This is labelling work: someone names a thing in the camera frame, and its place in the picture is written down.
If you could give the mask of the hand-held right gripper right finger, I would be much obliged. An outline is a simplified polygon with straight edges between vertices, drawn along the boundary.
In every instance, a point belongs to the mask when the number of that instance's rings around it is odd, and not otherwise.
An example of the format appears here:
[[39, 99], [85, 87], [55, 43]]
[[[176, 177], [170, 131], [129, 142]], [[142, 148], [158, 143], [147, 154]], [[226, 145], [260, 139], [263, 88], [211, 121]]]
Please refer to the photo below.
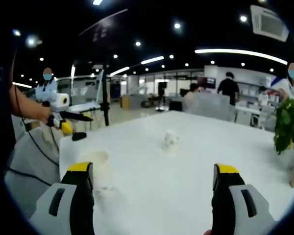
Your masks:
[[276, 224], [269, 203], [230, 165], [214, 165], [213, 235], [266, 235]]

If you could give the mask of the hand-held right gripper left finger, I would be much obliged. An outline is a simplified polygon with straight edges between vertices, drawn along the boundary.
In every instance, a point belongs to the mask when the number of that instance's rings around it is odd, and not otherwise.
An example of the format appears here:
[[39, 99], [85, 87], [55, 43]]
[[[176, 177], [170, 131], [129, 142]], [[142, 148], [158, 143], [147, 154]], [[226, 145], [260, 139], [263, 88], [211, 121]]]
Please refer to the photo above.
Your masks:
[[60, 183], [45, 191], [30, 218], [40, 235], [93, 235], [93, 164], [68, 168]]

